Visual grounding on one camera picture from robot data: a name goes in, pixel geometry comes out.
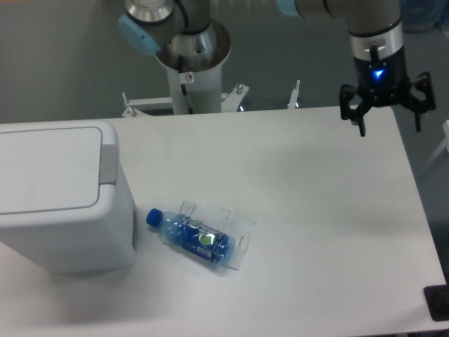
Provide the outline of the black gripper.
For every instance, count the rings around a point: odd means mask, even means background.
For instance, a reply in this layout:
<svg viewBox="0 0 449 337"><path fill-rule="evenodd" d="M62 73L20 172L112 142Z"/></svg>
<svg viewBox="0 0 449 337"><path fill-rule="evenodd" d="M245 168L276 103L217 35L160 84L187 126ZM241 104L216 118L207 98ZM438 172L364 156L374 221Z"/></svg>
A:
<svg viewBox="0 0 449 337"><path fill-rule="evenodd" d="M420 117L436 109L431 74L423 72L410 79L404 52L381 59L372 65L368 60L354 57L358 87L343 84L340 87L340 116L358 126L361 137L366 136L364 116L372 107L402 105L414 114L415 130L421 131ZM356 107L350 102L358 96Z"/></svg>

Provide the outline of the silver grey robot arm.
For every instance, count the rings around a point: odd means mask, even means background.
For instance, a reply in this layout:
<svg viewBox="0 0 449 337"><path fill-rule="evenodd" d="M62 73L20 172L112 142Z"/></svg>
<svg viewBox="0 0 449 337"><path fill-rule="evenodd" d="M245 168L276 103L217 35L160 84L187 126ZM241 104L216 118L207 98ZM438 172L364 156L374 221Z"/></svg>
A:
<svg viewBox="0 0 449 337"><path fill-rule="evenodd" d="M397 1L279 1L299 18L329 15L347 22L358 83L340 88L340 115L366 127L374 107L401 105L416 118L436 107L431 76L411 79L406 69ZM127 1L119 29L131 46L166 68L173 111L222 111L221 66L230 52L227 29L210 15L209 1Z"/></svg>

